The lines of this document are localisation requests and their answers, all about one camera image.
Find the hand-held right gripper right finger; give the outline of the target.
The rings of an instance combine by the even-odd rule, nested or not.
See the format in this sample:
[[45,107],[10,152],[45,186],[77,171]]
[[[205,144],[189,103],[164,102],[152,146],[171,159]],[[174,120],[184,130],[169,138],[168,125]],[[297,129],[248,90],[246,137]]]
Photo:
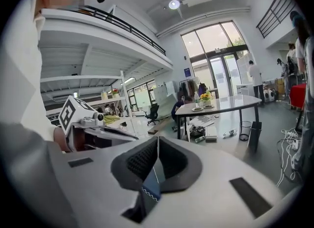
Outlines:
[[188,189],[203,170],[199,156],[165,137],[159,137],[159,160],[165,176],[165,181],[160,185],[161,193]]

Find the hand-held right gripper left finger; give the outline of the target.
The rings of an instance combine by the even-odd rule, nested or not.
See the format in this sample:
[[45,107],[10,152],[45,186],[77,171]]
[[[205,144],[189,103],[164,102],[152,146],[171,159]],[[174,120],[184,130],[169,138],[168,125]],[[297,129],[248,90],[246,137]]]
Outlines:
[[139,191],[158,156],[158,138],[153,137],[118,155],[111,163],[111,173],[120,187]]

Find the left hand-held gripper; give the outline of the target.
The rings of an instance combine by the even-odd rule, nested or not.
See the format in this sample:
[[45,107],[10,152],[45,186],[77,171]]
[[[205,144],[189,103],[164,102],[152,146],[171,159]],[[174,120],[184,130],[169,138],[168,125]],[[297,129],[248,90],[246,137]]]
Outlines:
[[109,127],[105,115],[86,102],[69,96],[58,116],[72,152],[117,146],[138,140],[138,137],[120,129]]

